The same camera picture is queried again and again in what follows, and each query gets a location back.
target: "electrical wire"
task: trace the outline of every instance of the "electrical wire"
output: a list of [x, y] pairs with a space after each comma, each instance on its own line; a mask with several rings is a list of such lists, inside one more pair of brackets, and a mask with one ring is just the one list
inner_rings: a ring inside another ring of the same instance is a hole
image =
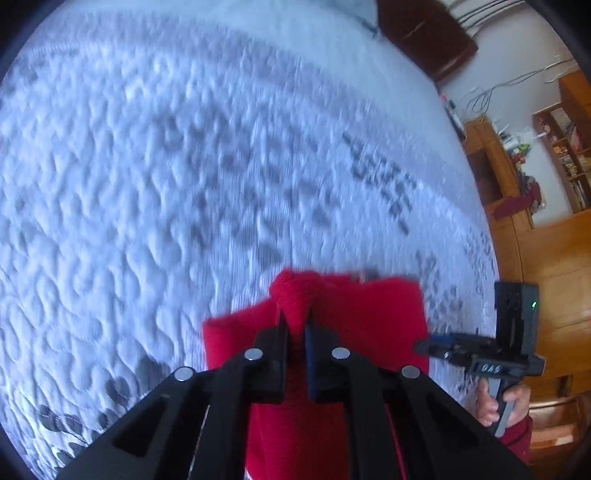
[[475, 26], [480, 24], [480, 22], [482, 22], [483, 20], [486, 20], [487, 18], [490, 18], [499, 12], [504, 12], [505, 10], [509, 10], [511, 7], [514, 7], [516, 5], [523, 4], [523, 3], [525, 3], [525, 0], [517, 0], [516, 2], [513, 2], [511, 4], [503, 5], [501, 8], [493, 10], [492, 12], [487, 13], [484, 17], [477, 19], [473, 24], [470, 24], [467, 27], [464, 27], [464, 29], [470, 30], [471, 28], [474, 28]]
[[[574, 58], [559, 61], [553, 64], [552, 67], [557, 67], [558, 65], [562, 65], [563, 63], [567, 63], [570, 61], [574, 61]], [[488, 90], [483, 90], [481, 93], [479, 93], [478, 95], [476, 95], [468, 101], [466, 107], [463, 109], [463, 112], [466, 113], [468, 112], [468, 110], [471, 110], [472, 113], [478, 113], [480, 116], [486, 115], [488, 109], [491, 106], [492, 94], [495, 90], [503, 87], [513, 87], [519, 85], [520, 83], [529, 80], [530, 78], [544, 72], [547, 69], [548, 67], [539, 70], [533, 70], [532, 72], [524, 73], [523, 75], [519, 75], [518, 77], [508, 80], [507, 82], [498, 83], [495, 86], [489, 88]]]
[[503, 4], [506, 2], [511, 2], [511, 0], [495, 0], [493, 2], [488, 2], [485, 5], [481, 5], [478, 8], [474, 8], [472, 10], [469, 10], [468, 12], [463, 13], [462, 15], [460, 15], [457, 20], [458, 22], [462, 23], [463, 21], [467, 20], [470, 17], [473, 17], [474, 15], [477, 15], [479, 13], [483, 13], [484, 11], [488, 10], [489, 8], [495, 7], [499, 4]]

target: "mattress cover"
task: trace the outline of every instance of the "mattress cover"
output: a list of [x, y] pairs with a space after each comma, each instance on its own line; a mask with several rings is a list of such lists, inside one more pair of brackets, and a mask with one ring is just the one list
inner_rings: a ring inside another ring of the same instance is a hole
[[[409, 275], [432, 332], [494, 334], [473, 179], [299, 56], [178, 15], [59, 11], [0, 99], [0, 422], [40, 479], [205, 369], [202, 321], [285, 266]], [[430, 375], [470, 406], [473, 379]]]

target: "folded red fabric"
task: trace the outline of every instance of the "folded red fabric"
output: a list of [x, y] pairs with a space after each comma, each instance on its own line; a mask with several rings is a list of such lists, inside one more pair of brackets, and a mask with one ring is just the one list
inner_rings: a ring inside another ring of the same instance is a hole
[[387, 278], [370, 283], [348, 275], [284, 270], [271, 298], [203, 324], [209, 368], [221, 367], [248, 349], [256, 333], [277, 323], [283, 312], [290, 331], [285, 400], [281, 405], [253, 405], [246, 468], [254, 480], [346, 480], [347, 435], [341, 405], [308, 401], [303, 332], [309, 313], [339, 335], [341, 344], [375, 365], [398, 370], [413, 364], [428, 373], [428, 358], [413, 344], [427, 336], [418, 283]]

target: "white sheet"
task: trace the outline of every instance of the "white sheet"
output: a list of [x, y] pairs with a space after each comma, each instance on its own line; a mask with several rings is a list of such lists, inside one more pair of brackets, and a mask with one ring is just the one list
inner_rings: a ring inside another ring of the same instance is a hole
[[[205, 368], [203, 319], [264, 298], [286, 265], [413, 275], [432, 331], [493, 333], [475, 183], [396, 49], [326, 8], [348, 30], [317, 49], [323, 69], [276, 48], [312, 55], [286, 32], [313, 15], [251, 12], [250, 29], [284, 35], [270, 42], [123, 10], [62, 9], [0, 86], [0, 421], [35, 474], [54, 477], [172, 369]], [[383, 89], [367, 100], [372, 66]], [[460, 371], [431, 375], [469, 403]]]

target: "wall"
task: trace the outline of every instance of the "wall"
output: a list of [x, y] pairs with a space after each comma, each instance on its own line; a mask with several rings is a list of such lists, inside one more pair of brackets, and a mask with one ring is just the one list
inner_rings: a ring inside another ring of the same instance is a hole
[[[452, 13], [457, 16], [484, 3], [487, 2], [463, 2]], [[507, 14], [497, 15], [476, 33], [475, 40], [479, 46], [476, 57], [441, 85], [443, 92], [460, 109], [473, 97], [469, 92], [475, 87], [488, 89], [497, 83], [541, 69], [557, 59], [571, 57], [550, 25], [526, 4], [513, 7]], [[509, 125], [511, 132], [531, 127], [532, 113], [560, 101], [558, 82], [545, 84], [543, 75], [551, 79], [563, 72], [564, 67], [556, 67], [520, 85], [495, 90], [488, 110], [490, 119], [496, 119], [500, 128]], [[466, 116], [474, 118], [476, 114], [467, 112]], [[539, 142], [533, 145], [524, 171], [539, 182], [547, 204], [545, 210], [534, 215], [536, 226], [571, 215], [560, 178], [550, 156]]]

